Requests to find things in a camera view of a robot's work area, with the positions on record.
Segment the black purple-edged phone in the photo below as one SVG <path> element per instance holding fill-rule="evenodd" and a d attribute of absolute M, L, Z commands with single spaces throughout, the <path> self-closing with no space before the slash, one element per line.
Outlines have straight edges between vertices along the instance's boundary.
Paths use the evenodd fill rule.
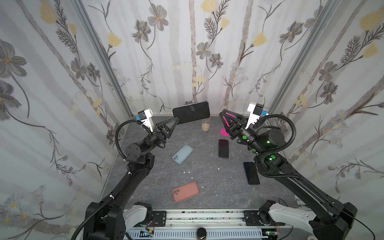
<path fill-rule="evenodd" d="M 208 101 L 188 104 L 173 109 L 173 116 L 178 118 L 178 125 L 186 124 L 211 117 Z"/>

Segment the light blue phone case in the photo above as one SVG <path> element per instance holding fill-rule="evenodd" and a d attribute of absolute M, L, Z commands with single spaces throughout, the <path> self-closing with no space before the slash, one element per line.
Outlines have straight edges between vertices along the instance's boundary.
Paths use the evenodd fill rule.
<path fill-rule="evenodd" d="M 179 165 L 181 165 L 194 151 L 194 149 L 185 144 L 182 148 L 180 148 L 173 156 L 172 159 Z"/>

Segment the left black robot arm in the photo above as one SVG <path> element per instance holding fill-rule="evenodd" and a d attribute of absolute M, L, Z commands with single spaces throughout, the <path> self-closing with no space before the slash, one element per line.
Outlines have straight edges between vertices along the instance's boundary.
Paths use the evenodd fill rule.
<path fill-rule="evenodd" d="M 139 184 L 148 176 L 155 163 L 151 151 L 164 148 L 179 122 L 177 117 L 159 122 L 150 130 L 141 121 L 136 124 L 148 135 L 141 141 L 129 144 L 123 151 L 116 145 L 119 154 L 128 162 L 127 172 L 116 187 L 99 203 L 92 202 L 86 209 L 85 219 L 72 235 L 75 240 L 80 233 L 84 240 L 122 240 L 129 229 L 124 209 Z"/>

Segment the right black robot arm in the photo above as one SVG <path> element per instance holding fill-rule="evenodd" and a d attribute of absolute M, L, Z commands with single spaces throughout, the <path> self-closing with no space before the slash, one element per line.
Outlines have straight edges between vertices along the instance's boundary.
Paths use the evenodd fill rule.
<path fill-rule="evenodd" d="M 309 211 L 282 209 L 275 201 L 266 202 L 262 210 L 274 222 L 281 222 L 312 233 L 318 240 L 344 240 L 353 227 L 357 208 L 351 203 L 341 203 L 301 175 L 280 152 L 295 140 L 294 123 L 283 115 L 272 114 L 260 117 L 254 124 L 247 124 L 243 115 L 224 109 L 220 119 L 231 139 L 247 146 L 255 153 L 254 168 L 261 176 L 275 179 L 309 208 Z M 259 134 L 268 119 L 281 119 L 291 127 L 291 137 L 285 136 L 277 126 L 267 126 L 268 131 Z"/>

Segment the blue-edged black phone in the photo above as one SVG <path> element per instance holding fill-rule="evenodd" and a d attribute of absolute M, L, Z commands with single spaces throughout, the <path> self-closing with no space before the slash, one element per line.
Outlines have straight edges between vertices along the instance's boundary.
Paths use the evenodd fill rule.
<path fill-rule="evenodd" d="M 229 158 L 229 141 L 228 140 L 219 140 L 219 158 Z"/>

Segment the black phone at right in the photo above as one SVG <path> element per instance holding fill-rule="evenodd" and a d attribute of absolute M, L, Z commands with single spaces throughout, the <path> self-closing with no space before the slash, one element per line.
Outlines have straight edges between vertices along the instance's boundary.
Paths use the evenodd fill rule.
<path fill-rule="evenodd" d="M 259 185 L 260 180 L 259 180 L 259 176 L 255 167 L 255 164 L 253 162 L 244 162 L 243 165 L 244 165 L 248 184 Z"/>

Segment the salmon pink phone case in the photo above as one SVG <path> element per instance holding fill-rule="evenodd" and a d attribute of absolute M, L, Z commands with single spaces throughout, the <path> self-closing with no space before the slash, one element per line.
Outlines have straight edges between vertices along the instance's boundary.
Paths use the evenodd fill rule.
<path fill-rule="evenodd" d="M 175 203 L 182 202 L 200 194 L 197 182 L 192 182 L 172 190 Z"/>

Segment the pink plastic goblet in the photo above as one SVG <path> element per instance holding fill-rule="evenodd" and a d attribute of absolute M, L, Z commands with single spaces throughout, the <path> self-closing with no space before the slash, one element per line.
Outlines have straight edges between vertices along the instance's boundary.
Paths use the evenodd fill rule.
<path fill-rule="evenodd" d="M 233 122 L 233 120 L 232 119 L 227 120 L 226 117 L 222 117 L 222 120 L 224 122 L 223 122 L 223 128 L 221 129 L 221 135 L 224 137 L 228 137 L 229 134 L 226 131 L 226 127 L 228 128 L 231 125 L 231 123 Z"/>

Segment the clear jar with grains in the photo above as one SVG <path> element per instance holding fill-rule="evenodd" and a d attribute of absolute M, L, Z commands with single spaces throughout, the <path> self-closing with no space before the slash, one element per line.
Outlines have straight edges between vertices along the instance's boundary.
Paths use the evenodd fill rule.
<path fill-rule="evenodd" d="M 210 122 L 209 120 L 203 120 L 201 125 L 203 132 L 208 132 L 210 130 Z"/>

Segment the black round knob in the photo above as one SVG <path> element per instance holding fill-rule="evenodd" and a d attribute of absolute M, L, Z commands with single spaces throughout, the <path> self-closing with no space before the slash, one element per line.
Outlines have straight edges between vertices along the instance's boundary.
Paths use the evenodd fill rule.
<path fill-rule="evenodd" d="M 196 231 L 197 240 L 206 240 L 207 239 L 207 230 L 205 228 L 198 228 Z"/>

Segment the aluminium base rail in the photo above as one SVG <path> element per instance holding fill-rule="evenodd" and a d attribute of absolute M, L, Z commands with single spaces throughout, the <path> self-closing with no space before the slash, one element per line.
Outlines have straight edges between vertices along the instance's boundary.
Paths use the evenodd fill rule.
<path fill-rule="evenodd" d="M 147 208 L 124 210 L 129 229 L 123 240 L 196 240 L 198 228 L 207 230 L 207 240 L 293 240 L 297 232 L 307 232 L 286 223 L 274 222 L 258 209 L 157 209 L 165 211 L 165 226 L 146 229 L 138 225 Z M 309 240 L 316 237 L 307 232 Z"/>

